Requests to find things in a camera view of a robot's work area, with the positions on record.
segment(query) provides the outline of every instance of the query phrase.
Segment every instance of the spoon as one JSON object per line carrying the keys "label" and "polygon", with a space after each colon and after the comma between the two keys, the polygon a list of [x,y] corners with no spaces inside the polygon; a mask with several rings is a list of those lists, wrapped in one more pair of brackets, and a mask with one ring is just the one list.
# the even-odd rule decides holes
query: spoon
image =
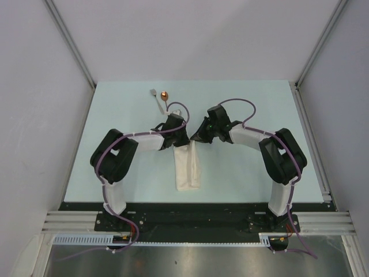
{"label": "spoon", "polygon": [[159,101],[156,98],[156,90],[155,89],[150,89],[150,92],[155,97],[156,103],[159,107],[159,110],[160,110],[161,114],[164,114],[164,110],[163,110],[162,106],[160,105]]}

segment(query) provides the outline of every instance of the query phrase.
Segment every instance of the metal floor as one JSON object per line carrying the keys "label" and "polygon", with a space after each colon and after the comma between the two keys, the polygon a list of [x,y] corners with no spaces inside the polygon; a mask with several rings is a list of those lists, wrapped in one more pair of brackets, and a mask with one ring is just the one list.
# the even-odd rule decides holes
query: metal floor
{"label": "metal floor", "polygon": [[[353,276],[341,237],[307,237],[318,255],[273,254],[266,248],[132,247],[111,254],[89,252],[65,261],[53,261],[90,246],[53,246],[45,277],[118,276]],[[297,238],[291,248],[300,247]]]}

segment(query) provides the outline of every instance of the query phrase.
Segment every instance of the wall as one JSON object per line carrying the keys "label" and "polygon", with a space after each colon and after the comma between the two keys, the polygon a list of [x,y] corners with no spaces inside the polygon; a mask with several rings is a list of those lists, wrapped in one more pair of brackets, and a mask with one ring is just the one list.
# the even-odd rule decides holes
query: wall
{"label": "wall", "polygon": [[340,210],[369,257],[369,1],[350,1],[305,79],[303,101]]}
{"label": "wall", "polygon": [[88,87],[41,0],[0,3],[0,275],[61,198]]}
{"label": "wall", "polygon": [[337,2],[55,0],[99,81],[294,81]]}

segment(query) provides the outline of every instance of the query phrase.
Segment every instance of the table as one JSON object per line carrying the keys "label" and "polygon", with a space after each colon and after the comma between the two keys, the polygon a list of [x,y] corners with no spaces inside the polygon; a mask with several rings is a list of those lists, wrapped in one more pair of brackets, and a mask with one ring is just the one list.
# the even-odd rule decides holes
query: table
{"label": "table", "polygon": [[[169,101],[180,101],[190,110],[189,137],[198,129],[208,108],[228,98],[246,98],[255,103],[257,113],[250,126],[263,130],[288,128],[306,155],[293,197],[294,202],[321,203],[322,193],[300,123],[288,81],[144,81],[99,82],[82,134],[67,187],[65,202],[103,202],[101,184],[89,164],[91,155],[106,133],[144,132],[165,122],[150,89],[167,91]],[[244,120],[252,108],[245,102],[229,102],[224,107],[232,121]],[[272,180],[260,152],[242,145],[197,143],[201,188],[178,192],[175,188],[174,154],[163,151],[137,153],[122,180],[125,200],[136,203],[257,203],[268,202]]]}

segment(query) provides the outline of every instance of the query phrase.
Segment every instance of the purple cable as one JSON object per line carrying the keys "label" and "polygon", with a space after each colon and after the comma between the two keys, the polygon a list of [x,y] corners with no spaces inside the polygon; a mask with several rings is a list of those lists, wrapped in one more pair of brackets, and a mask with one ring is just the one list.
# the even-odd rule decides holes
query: purple cable
{"label": "purple cable", "polygon": [[290,152],[290,150],[288,149],[288,147],[283,143],[283,141],[277,137],[275,134],[273,133],[270,133],[270,132],[264,132],[263,130],[259,130],[259,129],[256,129],[256,128],[252,128],[252,127],[247,127],[245,126],[245,123],[250,120],[256,113],[256,106],[253,102],[249,101],[249,100],[246,100],[246,99],[241,99],[241,98],[232,98],[232,99],[227,99],[223,102],[220,102],[219,104],[223,104],[225,102],[228,102],[228,101],[233,101],[233,100],[240,100],[240,101],[244,101],[244,102],[247,102],[249,104],[251,104],[254,108],[254,112],[253,114],[251,114],[248,118],[246,118],[243,122],[242,122],[242,127],[246,130],[250,130],[250,131],[253,131],[253,132],[257,132],[257,133],[261,133],[261,134],[267,134],[268,136],[271,136],[273,137],[274,139],[276,139],[281,145],[282,147],[285,149],[287,155],[289,156],[289,158],[291,159],[293,165],[296,167],[296,170],[298,172],[298,178],[296,180],[293,180],[291,182],[291,191],[290,191],[290,194],[289,194],[289,198],[288,198],[288,202],[287,202],[287,215],[288,215],[288,219],[291,223],[291,226],[293,228],[293,230],[295,231],[297,237],[299,238],[300,242],[302,243],[302,245],[306,248],[307,251],[305,250],[302,250],[302,249],[287,249],[287,252],[302,252],[302,253],[305,253],[305,254],[309,254],[310,256],[312,256],[313,258],[317,259],[318,256],[314,254],[313,251],[310,250],[310,248],[306,245],[306,243],[304,242],[303,238],[300,236],[297,228],[295,227],[294,223],[293,223],[293,220],[292,220],[292,215],[291,215],[291,211],[289,209],[289,206],[291,205],[291,202],[292,202],[292,198],[293,198],[293,191],[295,190],[295,183],[299,182],[301,180],[301,170],[300,170],[300,167],[297,163],[297,161],[295,160],[295,158],[293,157],[293,154]]}
{"label": "purple cable", "polygon": [[[181,105],[185,110],[186,110],[186,113],[187,113],[187,120],[182,124],[182,126],[180,127],[177,127],[177,128],[173,128],[173,129],[170,129],[170,130],[165,130],[165,131],[158,131],[158,132],[142,132],[142,133],[137,133],[137,134],[126,134],[122,137],[120,137],[119,139],[117,139],[116,141],[114,141],[104,152],[103,154],[101,155],[99,161],[97,162],[97,165],[96,165],[96,170],[95,170],[95,174],[97,176],[97,178],[101,181],[101,183],[104,185],[103,186],[103,198],[104,198],[104,202],[107,204],[106,207],[107,209],[110,211],[110,213],[114,216],[116,216],[117,218],[131,224],[134,226],[134,228],[136,229],[136,236],[135,238],[129,243],[127,244],[126,246],[124,246],[123,248],[120,248],[120,249],[114,249],[115,252],[114,253],[119,253],[121,251],[124,251],[126,249],[128,249],[129,247],[132,246],[132,244],[134,244],[137,240],[138,240],[138,237],[140,236],[140,231],[137,227],[137,225],[133,222],[133,221],[130,221],[128,218],[124,218],[120,215],[118,215],[116,212],[113,211],[113,209],[110,207],[109,203],[108,203],[108,199],[107,199],[107,196],[106,196],[106,190],[105,190],[105,182],[104,182],[104,179],[102,179],[100,176],[99,176],[99,168],[101,166],[101,163],[103,161],[103,159],[105,158],[105,156],[110,152],[110,150],[112,150],[112,148],[117,144],[119,143],[120,141],[124,140],[125,138],[127,137],[133,137],[133,136],[143,136],[143,135],[146,135],[146,134],[165,134],[165,133],[170,133],[170,132],[174,132],[174,131],[177,131],[183,127],[185,127],[189,120],[190,120],[190,112],[188,110],[188,108],[182,104],[181,102],[172,102],[170,103],[168,106],[167,106],[167,111],[169,110],[170,106],[173,105],[173,104],[178,104],[178,105]],[[55,261],[65,261],[65,260],[68,260],[68,259],[72,259],[74,257],[78,257],[79,255],[82,255],[82,254],[85,254],[85,253],[88,253],[88,252],[91,252],[91,251],[95,251],[95,250],[106,250],[106,247],[95,247],[95,248],[90,248],[90,249],[87,249],[87,250],[84,250],[82,252],[78,252],[76,254],[73,254],[73,255],[70,255],[70,256],[67,256],[67,257],[64,257],[64,258],[61,258],[61,259],[57,259]]]}

